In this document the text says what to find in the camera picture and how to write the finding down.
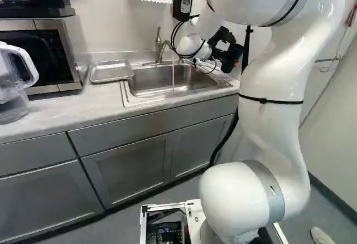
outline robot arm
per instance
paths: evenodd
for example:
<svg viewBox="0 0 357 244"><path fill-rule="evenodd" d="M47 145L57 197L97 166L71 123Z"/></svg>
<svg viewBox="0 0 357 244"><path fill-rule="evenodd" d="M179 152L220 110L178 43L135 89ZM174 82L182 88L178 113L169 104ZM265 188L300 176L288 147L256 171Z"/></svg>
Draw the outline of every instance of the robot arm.
<svg viewBox="0 0 357 244"><path fill-rule="evenodd" d="M298 141L303 95L317 54L340 24L345 0L208 0L177 50L192 53L223 20L272 26L272 40L241 76L239 119L260 148L252 161L216 165L200 181L207 222L225 243L299 214L310 181ZM198 57L210 55L205 46Z"/></svg>

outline gray countertop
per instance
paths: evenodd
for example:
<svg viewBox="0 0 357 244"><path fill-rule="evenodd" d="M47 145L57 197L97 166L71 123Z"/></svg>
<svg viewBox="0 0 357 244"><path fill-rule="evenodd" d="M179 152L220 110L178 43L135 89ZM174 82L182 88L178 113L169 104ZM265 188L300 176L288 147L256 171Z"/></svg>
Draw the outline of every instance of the gray countertop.
<svg viewBox="0 0 357 244"><path fill-rule="evenodd" d="M78 129L238 93L239 81L218 70L214 74L229 81L233 87L166 99L152 105L141 105L135 108L123 106L119 82L93 85L87 78L79 93L64 92L34 97L30 101L30 113L27 116L13 123L0 125L0 144Z"/></svg>

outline cabinet door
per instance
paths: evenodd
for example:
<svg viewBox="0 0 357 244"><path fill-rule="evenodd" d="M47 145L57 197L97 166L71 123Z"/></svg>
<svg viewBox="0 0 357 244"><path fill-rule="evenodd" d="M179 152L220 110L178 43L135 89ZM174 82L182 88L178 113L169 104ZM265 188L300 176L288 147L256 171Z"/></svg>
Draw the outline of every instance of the cabinet door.
<svg viewBox="0 0 357 244"><path fill-rule="evenodd" d="M168 181L172 144L161 135L82 158L104 207Z"/></svg>
<svg viewBox="0 0 357 244"><path fill-rule="evenodd" d="M0 179L0 243L103 211L77 160Z"/></svg>
<svg viewBox="0 0 357 244"><path fill-rule="evenodd" d="M175 143L170 178L175 179L206 166L232 117L228 115L173 132Z"/></svg>

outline floor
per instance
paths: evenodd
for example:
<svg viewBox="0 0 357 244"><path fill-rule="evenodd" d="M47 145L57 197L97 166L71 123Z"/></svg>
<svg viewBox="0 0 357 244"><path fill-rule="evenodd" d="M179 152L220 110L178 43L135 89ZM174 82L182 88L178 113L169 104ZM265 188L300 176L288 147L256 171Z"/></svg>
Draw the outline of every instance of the floor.
<svg viewBox="0 0 357 244"><path fill-rule="evenodd" d="M163 204L197 198L198 181L199 177L195 177L99 222L49 238L38 244L138 244L140 206L147 203ZM281 222L280 225L289 244L313 244L310 237L312 226L325 230L337 244L357 243L357 226L314 188L304 212L296 218Z"/></svg>

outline drawer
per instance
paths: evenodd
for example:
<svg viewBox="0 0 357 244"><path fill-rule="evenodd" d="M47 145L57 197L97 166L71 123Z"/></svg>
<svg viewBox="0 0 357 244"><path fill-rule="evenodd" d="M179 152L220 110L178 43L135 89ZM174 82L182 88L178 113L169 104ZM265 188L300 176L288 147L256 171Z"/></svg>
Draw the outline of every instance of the drawer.
<svg viewBox="0 0 357 244"><path fill-rule="evenodd" d="M168 131L226 116L235 111L238 95L167 109L69 131L80 156L101 152Z"/></svg>
<svg viewBox="0 0 357 244"><path fill-rule="evenodd" d="M0 175L17 173L75 158L75 152L65 133L1 144Z"/></svg>

